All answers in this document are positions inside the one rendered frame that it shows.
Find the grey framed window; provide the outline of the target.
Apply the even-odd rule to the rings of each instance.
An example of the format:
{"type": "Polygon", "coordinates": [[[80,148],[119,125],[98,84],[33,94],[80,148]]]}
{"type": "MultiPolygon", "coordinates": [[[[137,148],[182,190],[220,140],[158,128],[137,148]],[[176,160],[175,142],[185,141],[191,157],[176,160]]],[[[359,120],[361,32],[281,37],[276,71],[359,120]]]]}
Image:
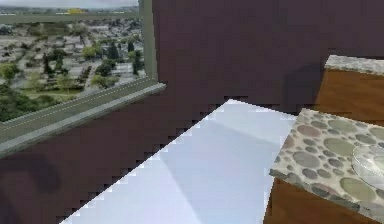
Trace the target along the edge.
{"type": "Polygon", "coordinates": [[[0,0],[0,158],[164,87],[153,0],[0,0]]]}

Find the wooden counter with pebble top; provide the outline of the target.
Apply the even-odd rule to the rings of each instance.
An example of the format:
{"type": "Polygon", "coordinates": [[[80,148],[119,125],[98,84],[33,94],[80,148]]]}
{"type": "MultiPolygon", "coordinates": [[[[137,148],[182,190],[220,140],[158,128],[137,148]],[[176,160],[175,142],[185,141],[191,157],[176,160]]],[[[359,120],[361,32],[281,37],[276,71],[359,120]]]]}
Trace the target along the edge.
{"type": "Polygon", "coordinates": [[[359,146],[384,149],[384,127],[302,109],[270,168],[265,224],[384,224],[384,189],[352,167],[359,146]]]}

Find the wooden cabinet with speckled top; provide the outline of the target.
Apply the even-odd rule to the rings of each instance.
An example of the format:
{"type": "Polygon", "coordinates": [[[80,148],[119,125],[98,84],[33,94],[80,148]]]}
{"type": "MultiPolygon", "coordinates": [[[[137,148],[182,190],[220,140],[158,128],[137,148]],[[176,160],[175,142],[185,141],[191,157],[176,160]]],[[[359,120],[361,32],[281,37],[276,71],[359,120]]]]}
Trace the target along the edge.
{"type": "Polygon", "coordinates": [[[330,55],[314,109],[384,126],[384,59],[330,55]]]}

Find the clear glass bowl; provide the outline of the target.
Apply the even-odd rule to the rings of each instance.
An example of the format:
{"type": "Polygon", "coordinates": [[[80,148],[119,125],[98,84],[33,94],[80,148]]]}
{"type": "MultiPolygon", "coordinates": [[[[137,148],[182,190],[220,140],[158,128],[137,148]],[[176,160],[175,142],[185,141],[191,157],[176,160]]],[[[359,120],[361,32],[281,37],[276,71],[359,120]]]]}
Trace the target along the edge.
{"type": "Polygon", "coordinates": [[[373,145],[355,147],[352,167],[364,182],[384,191],[384,148],[373,145]]]}

